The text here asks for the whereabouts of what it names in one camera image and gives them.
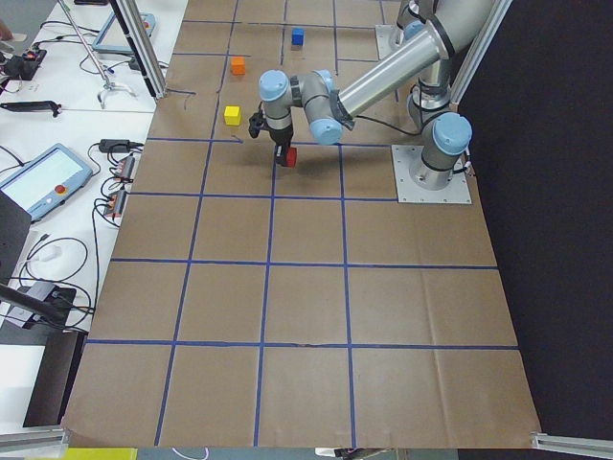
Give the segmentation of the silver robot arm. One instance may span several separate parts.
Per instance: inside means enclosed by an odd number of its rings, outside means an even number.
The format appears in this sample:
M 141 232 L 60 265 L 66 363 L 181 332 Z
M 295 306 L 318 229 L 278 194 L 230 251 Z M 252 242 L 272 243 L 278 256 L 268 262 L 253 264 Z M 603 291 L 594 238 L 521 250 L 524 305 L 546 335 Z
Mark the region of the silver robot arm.
M 262 131 L 275 143 L 275 162 L 294 167 L 291 109 L 303 109 L 309 130 L 320 145 L 341 141 L 354 119 L 423 70 L 450 61 L 480 33 L 494 1 L 403 1 L 389 38 L 392 52 L 344 89 L 334 86 L 331 73 L 313 70 L 289 76 L 268 70 L 259 80 L 260 105 L 249 119 L 249 134 Z

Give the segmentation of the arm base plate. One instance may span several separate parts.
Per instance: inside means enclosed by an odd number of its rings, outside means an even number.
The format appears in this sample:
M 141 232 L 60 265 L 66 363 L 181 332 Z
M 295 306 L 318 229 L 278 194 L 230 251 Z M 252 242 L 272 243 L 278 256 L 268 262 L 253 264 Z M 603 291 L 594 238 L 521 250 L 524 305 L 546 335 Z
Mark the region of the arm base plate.
M 472 199 L 465 173 L 438 172 L 422 159 L 423 146 L 391 145 L 397 201 L 403 204 L 470 205 Z
M 382 60 L 395 52 L 402 44 L 404 31 L 397 25 L 375 25 L 375 40 L 378 59 Z

